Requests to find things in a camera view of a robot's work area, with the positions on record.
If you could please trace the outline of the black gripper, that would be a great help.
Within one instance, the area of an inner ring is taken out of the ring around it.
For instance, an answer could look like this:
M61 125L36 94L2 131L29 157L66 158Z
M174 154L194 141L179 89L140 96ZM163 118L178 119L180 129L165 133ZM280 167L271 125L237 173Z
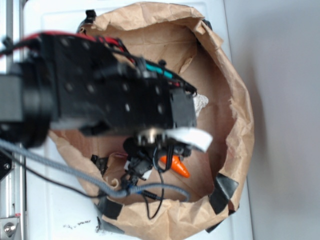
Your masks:
M183 90L170 93L170 112L173 117L171 128L154 127L138 132L137 136L125 140L124 149L128 153L125 163L125 180L147 180L152 169L162 174L171 168L173 155L183 162L192 153L190 145L167 138L165 130L175 128L196 128L196 112L193 96Z

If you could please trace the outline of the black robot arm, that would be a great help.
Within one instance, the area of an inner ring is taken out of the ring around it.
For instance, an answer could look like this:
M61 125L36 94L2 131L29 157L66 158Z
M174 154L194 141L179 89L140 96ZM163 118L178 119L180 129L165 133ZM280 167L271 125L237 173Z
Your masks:
M187 157L196 148L197 89L167 69L129 53L120 39L44 31L2 41L2 57L27 49L0 76L0 137L40 146L49 130L86 137L130 136L144 156L158 147Z

